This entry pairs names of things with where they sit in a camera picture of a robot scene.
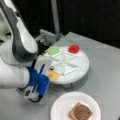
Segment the blue gripper part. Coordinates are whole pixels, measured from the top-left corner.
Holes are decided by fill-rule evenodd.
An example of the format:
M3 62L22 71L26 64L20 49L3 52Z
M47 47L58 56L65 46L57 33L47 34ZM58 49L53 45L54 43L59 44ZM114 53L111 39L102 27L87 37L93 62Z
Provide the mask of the blue gripper part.
M46 75L39 75L37 92L44 95L49 85L49 78Z

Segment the table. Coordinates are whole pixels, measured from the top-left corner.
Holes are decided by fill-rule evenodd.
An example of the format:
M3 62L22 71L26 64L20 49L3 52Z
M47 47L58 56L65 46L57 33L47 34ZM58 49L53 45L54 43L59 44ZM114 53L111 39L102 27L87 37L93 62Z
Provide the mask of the table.
M100 106L101 120L117 120L120 116L120 49L92 39L68 33L57 46L80 45L90 60L90 70L85 84L77 91L92 96ZM50 120L50 110L55 100L65 92L49 89L44 100L33 104L12 90L0 90L1 120Z

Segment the round white platform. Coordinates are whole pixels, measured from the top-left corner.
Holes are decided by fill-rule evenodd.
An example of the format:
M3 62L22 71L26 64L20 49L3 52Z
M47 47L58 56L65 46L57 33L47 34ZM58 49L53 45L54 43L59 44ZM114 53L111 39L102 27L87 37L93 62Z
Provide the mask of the round white platform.
M55 84L70 84L83 78L89 70L89 59L87 55L80 50L77 54L68 52L68 47L60 47L60 53L49 55L52 59L54 71L61 74L54 82Z

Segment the cable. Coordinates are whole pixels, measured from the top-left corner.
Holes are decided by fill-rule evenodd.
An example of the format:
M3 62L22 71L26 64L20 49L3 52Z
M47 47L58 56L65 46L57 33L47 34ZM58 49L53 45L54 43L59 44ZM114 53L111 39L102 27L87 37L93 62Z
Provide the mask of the cable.
M31 102L33 102L33 103L38 103L38 102L40 102L40 100L42 99L42 95L40 95L39 94L39 96L38 96L38 100L36 100L36 101L34 101L34 100L32 100L32 99L29 99Z

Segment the yellow object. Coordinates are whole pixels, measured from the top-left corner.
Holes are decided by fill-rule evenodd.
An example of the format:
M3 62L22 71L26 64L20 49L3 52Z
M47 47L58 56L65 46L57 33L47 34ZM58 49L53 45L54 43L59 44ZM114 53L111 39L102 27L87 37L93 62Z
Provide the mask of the yellow object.
M44 52L45 52L45 53L47 53L47 52L48 52L48 49L47 49L47 50L45 50Z
M55 82L60 77L60 74L54 71L49 71L47 75L51 82Z

